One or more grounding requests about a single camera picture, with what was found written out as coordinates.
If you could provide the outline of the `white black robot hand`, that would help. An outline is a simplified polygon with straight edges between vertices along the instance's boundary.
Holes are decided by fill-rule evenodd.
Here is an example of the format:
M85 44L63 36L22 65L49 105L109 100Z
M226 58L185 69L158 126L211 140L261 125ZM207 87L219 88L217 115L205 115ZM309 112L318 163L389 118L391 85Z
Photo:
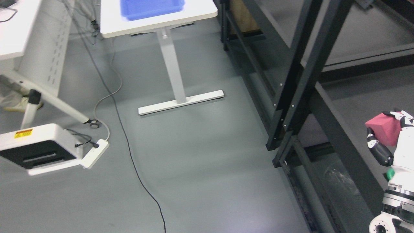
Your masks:
M384 115L399 120L401 129L396 146L382 144L374 135L371 128L367 128L367 146L377 162L395 170L388 185L399 187L413 192L413 116L403 110L382 112Z

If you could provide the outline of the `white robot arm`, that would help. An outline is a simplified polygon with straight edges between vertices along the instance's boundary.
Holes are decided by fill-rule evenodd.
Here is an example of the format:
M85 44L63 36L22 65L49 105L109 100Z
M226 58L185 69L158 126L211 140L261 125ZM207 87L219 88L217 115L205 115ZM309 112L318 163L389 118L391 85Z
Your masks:
M384 193L383 208L369 225L370 233L413 233L413 192L389 186Z

